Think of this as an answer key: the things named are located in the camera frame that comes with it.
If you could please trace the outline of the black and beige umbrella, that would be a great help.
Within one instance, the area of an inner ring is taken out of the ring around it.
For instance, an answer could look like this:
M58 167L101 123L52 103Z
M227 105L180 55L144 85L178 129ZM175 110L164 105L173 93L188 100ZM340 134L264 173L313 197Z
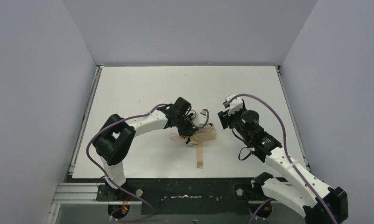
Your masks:
M183 137L176 133L169 135L170 140L184 140L188 147L195 147L196 165L198 169L204 167L203 144L204 142L216 139L216 129L213 123L209 123L203 129L198 130L192 136Z

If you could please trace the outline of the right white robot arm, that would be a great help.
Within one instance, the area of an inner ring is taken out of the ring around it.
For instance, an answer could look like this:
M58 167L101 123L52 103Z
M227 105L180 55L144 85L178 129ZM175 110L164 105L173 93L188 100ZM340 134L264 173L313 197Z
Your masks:
M347 193L316 178L296 159L287 154L281 143L259 125L259 114L241 109L230 114L218 112L223 129L231 129L236 137L253 149L256 156L288 181L284 184L268 172L252 181L252 189L273 198L303 217L307 224L340 224L348 217Z

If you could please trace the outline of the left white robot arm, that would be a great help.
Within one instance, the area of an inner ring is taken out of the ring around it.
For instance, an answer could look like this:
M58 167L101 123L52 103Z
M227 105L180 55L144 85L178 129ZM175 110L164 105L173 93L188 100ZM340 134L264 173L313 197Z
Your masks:
M118 189L126 183L122 163L134 138L172 127L176 127L181 136L192 136L197 128L187 114L190 108L190 102L179 97L173 104L159 104L142 115L128 118L111 115L89 143L102 161L98 167L104 172L107 185Z

